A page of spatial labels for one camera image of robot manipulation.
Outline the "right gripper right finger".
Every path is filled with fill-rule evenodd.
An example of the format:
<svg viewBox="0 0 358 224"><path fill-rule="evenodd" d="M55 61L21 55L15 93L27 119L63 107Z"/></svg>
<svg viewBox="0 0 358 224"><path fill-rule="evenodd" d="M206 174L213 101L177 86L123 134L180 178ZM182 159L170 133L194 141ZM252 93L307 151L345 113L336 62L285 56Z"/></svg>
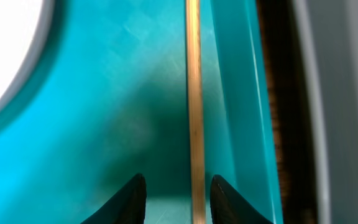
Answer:
<svg viewBox="0 0 358 224"><path fill-rule="evenodd" d="M213 224L272 224L221 175L214 175L210 187Z"/></svg>

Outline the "wooden chopstick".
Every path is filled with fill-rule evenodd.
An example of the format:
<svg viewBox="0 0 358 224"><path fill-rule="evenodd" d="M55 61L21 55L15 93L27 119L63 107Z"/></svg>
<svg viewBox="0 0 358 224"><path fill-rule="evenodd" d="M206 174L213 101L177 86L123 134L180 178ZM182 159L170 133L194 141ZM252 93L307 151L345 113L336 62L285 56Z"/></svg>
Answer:
<svg viewBox="0 0 358 224"><path fill-rule="evenodd" d="M192 223L206 224L200 0L186 0L185 13Z"/></svg>

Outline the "grey bowl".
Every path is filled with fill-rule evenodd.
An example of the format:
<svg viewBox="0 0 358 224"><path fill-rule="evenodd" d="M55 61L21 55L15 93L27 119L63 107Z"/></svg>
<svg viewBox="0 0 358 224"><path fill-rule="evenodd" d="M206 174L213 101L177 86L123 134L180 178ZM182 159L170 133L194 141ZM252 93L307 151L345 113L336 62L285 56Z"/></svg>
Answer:
<svg viewBox="0 0 358 224"><path fill-rule="evenodd" d="M36 66L54 7L54 0L0 0L0 112Z"/></svg>

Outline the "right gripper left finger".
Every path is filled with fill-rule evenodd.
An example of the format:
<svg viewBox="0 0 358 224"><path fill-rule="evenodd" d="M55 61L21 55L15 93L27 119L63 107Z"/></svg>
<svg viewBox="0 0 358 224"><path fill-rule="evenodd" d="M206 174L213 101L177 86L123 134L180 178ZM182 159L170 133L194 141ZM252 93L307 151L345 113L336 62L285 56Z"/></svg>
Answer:
<svg viewBox="0 0 358 224"><path fill-rule="evenodd" d="M146 198L145 178L136 174L82 224L143 224Z"/></svg>

